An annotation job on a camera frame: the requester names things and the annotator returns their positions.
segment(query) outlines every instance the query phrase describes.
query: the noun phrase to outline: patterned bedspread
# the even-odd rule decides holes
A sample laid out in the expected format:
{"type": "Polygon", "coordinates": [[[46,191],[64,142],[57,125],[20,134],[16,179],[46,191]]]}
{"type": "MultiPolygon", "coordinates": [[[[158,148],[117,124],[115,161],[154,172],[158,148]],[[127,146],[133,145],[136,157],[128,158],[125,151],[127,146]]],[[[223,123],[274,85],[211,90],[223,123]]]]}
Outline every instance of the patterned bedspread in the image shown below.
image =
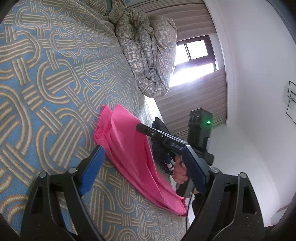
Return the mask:
{"type": "MultiPolygon", "coordinates": [[[[154,118],[106,12],[100,0],[20,0],[0,25],[0,212],[16,232],[34,178],[91,153],[103,104],[154,118]]],[[[107,159],[84,201],[106,240],[184,234],[184,218],[146,200],[107,159]]]]}

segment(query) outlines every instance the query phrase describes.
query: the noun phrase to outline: window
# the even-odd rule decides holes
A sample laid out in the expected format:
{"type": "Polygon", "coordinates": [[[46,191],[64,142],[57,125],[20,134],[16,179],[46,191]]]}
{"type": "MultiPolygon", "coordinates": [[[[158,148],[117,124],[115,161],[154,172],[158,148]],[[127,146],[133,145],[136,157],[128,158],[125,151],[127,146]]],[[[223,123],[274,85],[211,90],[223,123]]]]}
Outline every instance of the window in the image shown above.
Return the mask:
{"type": "Polygon", "coordinates": [[[196,80],[216,69],[215,55],[209,35],[179,41],[175,71],[170,87],[196,80]]]}

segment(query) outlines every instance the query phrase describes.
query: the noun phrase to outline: pink cloth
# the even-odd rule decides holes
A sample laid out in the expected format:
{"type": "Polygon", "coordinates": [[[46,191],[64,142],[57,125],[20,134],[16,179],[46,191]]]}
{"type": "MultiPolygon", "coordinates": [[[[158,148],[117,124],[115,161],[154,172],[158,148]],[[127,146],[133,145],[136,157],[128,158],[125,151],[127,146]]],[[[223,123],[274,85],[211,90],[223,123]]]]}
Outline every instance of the pink cloth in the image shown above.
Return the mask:
{"type": "Polygon", "coordinates": [[[185,198],[155,168],[147,137],[136,131],[140,121],[121,105],[112,110],[105,105],[95,130],[94,139],[105,148],[117,170],[143,196],[174,214],[186,215],[185,198]]]}

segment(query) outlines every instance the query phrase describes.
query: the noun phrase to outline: white wall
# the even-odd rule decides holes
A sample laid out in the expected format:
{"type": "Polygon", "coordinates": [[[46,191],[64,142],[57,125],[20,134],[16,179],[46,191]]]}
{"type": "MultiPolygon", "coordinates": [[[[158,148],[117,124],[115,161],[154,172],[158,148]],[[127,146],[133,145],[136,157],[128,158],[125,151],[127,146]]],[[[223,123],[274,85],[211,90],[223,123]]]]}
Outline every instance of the white wall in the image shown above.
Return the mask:
{"type": "Polygon", "coordinates": [[[282,218],[282,216],[285,214],[287,209],[283,209],[281,211],[278,211],[277,213],[275,213],[271,218],[270,218],[270,224],[271,225],[275,225],[277,224],[280,219],[282,218]]]}
{"type": "Polygon", "coordinates": [[[220,45],[220,41],[218,38],[218,34],[214,33],[214,34],[209,34],[210,36],[210,40],[212,43],[212,47],[214,50],[214,54],[215,54],[215,58],[216,58],[216,66],[218,65],[218,69],[223,69],[225,68],[224,66],[224,59],[223,59],[223,53],[221,50],[221,45],[220,45]]]}
{"type": "Polygon", "coordinates": [[[278,209],[272,178],[255,146],[239,127],[226,125],[212,130],[209,152],[214,154],[213,166],[223,173],[238,175],[245,172],[254,188],[265,226],[278,209]]]}
{"type": "Polygon", "coordinates": [[[236,93],[228,95],[236,96],[237,125],[265,162],[281,208],[296,191],[296,125],[286,115],[287,104],[283,101],[286,84],[296,81],[296,45],[265,0],[205,2],[222,43],[224,59],[232,58],[234,70],[230,71],[236,80],[227,81],[236,84],[231,86],[236,93]]]}

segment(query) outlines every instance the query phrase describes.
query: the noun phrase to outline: window frame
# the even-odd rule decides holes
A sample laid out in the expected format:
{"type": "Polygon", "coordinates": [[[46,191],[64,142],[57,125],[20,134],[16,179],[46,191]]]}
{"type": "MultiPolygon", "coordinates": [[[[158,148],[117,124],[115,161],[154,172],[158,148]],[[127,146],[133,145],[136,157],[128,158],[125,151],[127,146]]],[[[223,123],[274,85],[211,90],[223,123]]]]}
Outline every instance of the window frame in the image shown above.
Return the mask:
{"type": "Polygon", "coordinates": [[[213,50],[211,39],[210,39],[209,35],[195,37],[192,39],[181,40],[181,41],[178,41],[178,43],[177,43],[177,46],[179,46],[179,45],[185,46],[189,61],[181,63],[181,64],[177,64],[175,66],[174,72],[177,72],[181,69],[190,68],[190,67],[194,67],[194,66],[201,66],[201,65],[210,64],[210,63],[213,64],[214,70],[217,70],[216,63],[215,63],[216,58],[215,58],[214,50],[213,50]],[[203,56],[203,57],[196,58],[196,59],[191,59],[187,44],[195,42],[195,41],[201,41],[201,40],[203,40],[205,43],[205,46],[207,49],[207,56],[203,56]]]}

